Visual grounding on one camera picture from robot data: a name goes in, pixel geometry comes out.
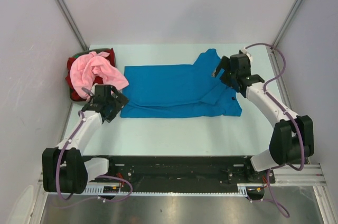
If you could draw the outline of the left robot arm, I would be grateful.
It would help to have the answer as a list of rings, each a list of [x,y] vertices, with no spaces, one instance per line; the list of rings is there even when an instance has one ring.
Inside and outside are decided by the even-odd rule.
[[[81,194],[88,182],[101,177],[112,181],[117,169],[107,158],[86,161],[83,153],[95,132],[110,123],[129,102],[113,85],[95,85],[87,103],[79,110],[79,120],[69,136],[42,153],[43,188],[46,192]]]

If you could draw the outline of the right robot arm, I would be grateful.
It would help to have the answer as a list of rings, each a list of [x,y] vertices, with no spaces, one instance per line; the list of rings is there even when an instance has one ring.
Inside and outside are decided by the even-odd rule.
[[[267,118],[273,134],[267,150],[252,156],[243,169],[249,182],[257,182],[263,171],[291,165],[300,161],[302,170],[308,157],[314,154],[314,125],[312,119],[289,109],[267,89],[267,83],[258,74],[251,73],[250,56],[238,53],[223,56],[213,72],[226,86],[252,102]]]

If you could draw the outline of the blue t shirt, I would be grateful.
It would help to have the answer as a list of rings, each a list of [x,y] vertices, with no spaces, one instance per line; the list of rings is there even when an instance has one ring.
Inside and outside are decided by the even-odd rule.
[[[216,49],[208,49],[193,64],[125,67],[129,102],[121,117],[241,116],[236,92],[212,76],[219,62]]]

